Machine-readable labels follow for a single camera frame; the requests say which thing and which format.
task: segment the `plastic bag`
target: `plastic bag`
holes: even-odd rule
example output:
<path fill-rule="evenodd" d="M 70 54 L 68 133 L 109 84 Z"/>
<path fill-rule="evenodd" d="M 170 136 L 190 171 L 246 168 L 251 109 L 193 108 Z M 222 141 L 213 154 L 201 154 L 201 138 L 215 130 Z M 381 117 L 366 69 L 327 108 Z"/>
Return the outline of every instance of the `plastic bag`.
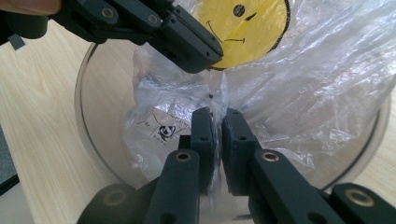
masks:
<path fill-rule="evenodd" d="M 195 6 L 204 2 L 179 4 L 199 14 Z M 161 173 L 171 150 L 161 141 L 154 144 L 152 130 L 139 126 L 152 111 L 162 111 L 167 120 L 160 126 L 176 127 L 177 119 L 188 126 L 199 107 L 209 106 L 216 124 L 227 107 L 237 109 L 263 147 L 281 150 L 304 174 L 362 134 L 395 85 L 396 2 L 285 3 L 290 20 L 277 47 L 222 71 L 186 74 L 150 46 L 137 48 L 136 105 L 124 139 L 148 179 Z"/>

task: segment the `wooden table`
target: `wooden table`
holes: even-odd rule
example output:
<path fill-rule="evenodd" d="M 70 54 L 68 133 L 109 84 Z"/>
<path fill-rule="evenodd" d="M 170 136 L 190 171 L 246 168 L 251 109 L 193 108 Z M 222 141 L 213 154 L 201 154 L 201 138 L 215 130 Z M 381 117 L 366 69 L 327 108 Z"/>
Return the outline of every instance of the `wooden table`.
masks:
<path fill-rule="evenodd" d="M 54 22 L 43 38 L 26 42 L 18 51 L 0 48 L 0 122 L 35 223 L 76 223 L 113 182 L 84 149 L 75 120 L 78 69 L 90 43 Z M 382 146 L 355 181 L 393 205 L 395 140 L 394 103 Z"/>

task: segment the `yellow smiley face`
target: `yellow smiley face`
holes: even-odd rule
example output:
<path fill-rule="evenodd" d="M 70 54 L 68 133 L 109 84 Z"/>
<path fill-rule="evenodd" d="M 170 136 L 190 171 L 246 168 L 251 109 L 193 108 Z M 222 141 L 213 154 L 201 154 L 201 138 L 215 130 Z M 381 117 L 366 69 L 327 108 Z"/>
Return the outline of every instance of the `yellow smiley face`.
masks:
<path fill-rule="evenodd" d="M 198 0 L 194 17 L 220 42 L 224 69 L 276 48 L 289 25 L 288 0 Z"/>

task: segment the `clear container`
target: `clear container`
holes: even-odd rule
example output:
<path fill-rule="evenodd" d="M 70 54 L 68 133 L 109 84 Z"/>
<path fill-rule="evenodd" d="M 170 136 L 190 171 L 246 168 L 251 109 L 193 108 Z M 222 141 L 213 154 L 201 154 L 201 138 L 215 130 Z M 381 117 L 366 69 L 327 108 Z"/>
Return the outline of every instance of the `clear container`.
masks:
<path fill-rule="evenodd" d="M 92 45 L 82 63 L 76 87 L 78 129 L 88 153 L 99 158 L 98 166 L 119 180 L 136 188 L 142 186 L 141 172 L 133 166 L 128 147 L 124 144 L 125 116 L 134 105 L 135 45 L 128 41 L 108 40 Z M 334 183 L 351 181 L 374 156 L 389 120 L 390 99 L 380 108 L 364 134 L 340 152 L 329 157 L 305 178 L 319 189 Z M 247 197 L 232 197 L 222 178 L 216 197 L 201 197 L 202 223 L 227 223 L 248 214 Z M 228 204 L 218 207 L 216 204 Z"/>

